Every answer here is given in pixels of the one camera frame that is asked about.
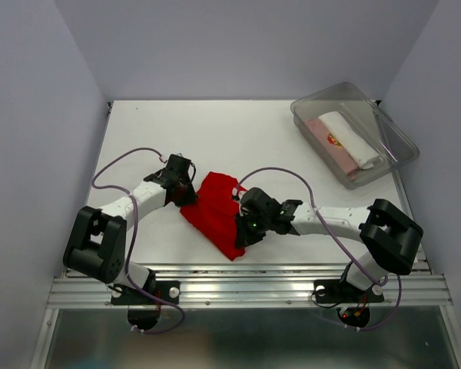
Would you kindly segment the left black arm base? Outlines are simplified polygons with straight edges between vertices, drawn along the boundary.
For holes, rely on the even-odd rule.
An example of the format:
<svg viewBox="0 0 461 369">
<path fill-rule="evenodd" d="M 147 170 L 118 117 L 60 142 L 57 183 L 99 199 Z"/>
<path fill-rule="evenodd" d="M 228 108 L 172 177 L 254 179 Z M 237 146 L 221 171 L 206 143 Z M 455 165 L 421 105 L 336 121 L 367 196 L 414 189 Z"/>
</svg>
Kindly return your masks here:
<svg viewBox="0 0 461 369">
<path fill-rule="evenodd" d="M 131 284 L 114 284 L 109 287 L 111 292 L 110 304 L 114 306 L 149 306 L 160 304 L 160 300 L 171 304 L 179 304 L 181 283 L 178 280 L 158 280 L 144 293 L 134 288 Z"/>
</svg>

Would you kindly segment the red t-shirt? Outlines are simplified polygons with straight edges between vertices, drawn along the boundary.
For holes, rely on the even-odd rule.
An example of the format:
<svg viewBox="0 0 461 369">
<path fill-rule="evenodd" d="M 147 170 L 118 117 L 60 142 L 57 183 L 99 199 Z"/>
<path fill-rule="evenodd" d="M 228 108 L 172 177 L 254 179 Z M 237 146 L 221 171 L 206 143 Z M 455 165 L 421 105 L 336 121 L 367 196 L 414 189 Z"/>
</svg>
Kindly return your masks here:
<svg viewBox="0 0 461 369">
<path fill-rule="evenodd" d="M 236 178 L 210 171 L 197 191 L 196 202 L 180 208 L 186 221 L 230 261 L 245 254 L 244 248 L 235 246 L 239 205 L 231 197 L 236 185 Z"/>
</svg>

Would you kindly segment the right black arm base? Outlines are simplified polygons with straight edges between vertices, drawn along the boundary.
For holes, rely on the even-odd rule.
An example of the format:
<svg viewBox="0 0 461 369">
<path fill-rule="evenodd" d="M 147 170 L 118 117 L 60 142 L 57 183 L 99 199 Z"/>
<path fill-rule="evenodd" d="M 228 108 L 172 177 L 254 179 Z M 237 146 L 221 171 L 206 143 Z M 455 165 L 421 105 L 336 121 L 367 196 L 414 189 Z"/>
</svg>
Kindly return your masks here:
<svg viewBox="0 0 461 369">
<path fill-rule="evenodd" d="M 383 292 L 373 290 L 374 283 L 367 280 L 366 287 L 356 287 L 347 281 L 347 273 L 340 278 L 316 279 L 313 283 L 312 298 L 318 304 L 356 304 L 358 302 L 382 303 Z"/>
</svg>

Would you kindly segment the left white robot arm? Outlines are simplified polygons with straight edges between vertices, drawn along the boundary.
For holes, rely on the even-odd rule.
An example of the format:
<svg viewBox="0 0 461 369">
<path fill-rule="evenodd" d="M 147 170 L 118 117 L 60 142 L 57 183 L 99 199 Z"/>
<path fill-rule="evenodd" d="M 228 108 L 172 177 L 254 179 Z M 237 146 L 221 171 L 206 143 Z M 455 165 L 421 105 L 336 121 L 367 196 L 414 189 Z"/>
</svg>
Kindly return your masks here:
<svg viewBox="0 0 461 369">
<path fill-rule="evenodd" d="M 150 213 L 174 204 L 194 204 L 195 164 L 181 155 L 170 155 L 165 166 L 143 178 L 132 191 L 99 208 L 84 206 L 75 218 L 63 265 L 104 284 L 129 288 L 140 303 L 155 296 L 155 273 L 131 261 L 134 245 L 126 246 L 127 233 L 135 236 L 138 223 Z"/>
</svg>

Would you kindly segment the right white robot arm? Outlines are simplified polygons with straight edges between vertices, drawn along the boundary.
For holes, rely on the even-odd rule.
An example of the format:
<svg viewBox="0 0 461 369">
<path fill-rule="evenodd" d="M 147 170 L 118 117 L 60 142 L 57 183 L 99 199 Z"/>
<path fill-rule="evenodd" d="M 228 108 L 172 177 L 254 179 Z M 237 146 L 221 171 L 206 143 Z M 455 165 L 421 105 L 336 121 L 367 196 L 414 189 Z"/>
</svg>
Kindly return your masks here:
<svg viewBox="0 0 461 369">
<path fill-rule="evenodd" d="M 388 274 L 410 274 L 423 237 L 423 229 L 385 199 L 360 208 L 316 207 L 301 200 L 280 203 L 260 188 L 233 190 L 232 198 L 238 203 L 236 248 L 262 241 L 269 231 L 329 235 L 336 244 L 342 239 L 363 243 L 366 253 L 360 258 L 340 246 L 350 259 L 338 281 L 338 291 L 347 300 L 357 299 Z"/>
</svg>

